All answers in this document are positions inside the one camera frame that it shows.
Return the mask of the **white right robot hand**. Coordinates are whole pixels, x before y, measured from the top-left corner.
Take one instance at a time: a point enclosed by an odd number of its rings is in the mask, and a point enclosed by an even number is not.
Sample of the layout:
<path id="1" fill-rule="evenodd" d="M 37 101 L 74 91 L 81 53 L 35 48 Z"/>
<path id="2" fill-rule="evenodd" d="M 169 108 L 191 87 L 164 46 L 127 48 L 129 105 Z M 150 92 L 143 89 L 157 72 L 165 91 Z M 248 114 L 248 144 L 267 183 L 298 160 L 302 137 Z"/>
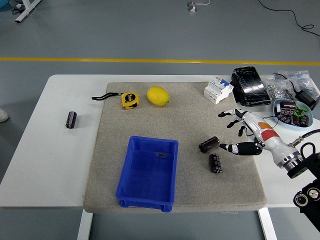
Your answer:
<path id="1" fill-rule="evenodd" d="M 253 142 L 241 142 L 236 144 L 224 144 L 219 146 L 235 155 L 254 156 L 261 154 L 262 150 L 271 153 L 273 162 L 279 168 L 289 168 L 291 163 L 296 163 L 301 154 L 294 146 L 283 142 L 278 133 L 260 116 L 242 109 L 231 109 L 218 114 L 218 117 L 236 116 L 227 127 L 231 128 L 235 123 L 242 122 L 238 135 L 241 136 L 244 129 L 251 131 Z"/>

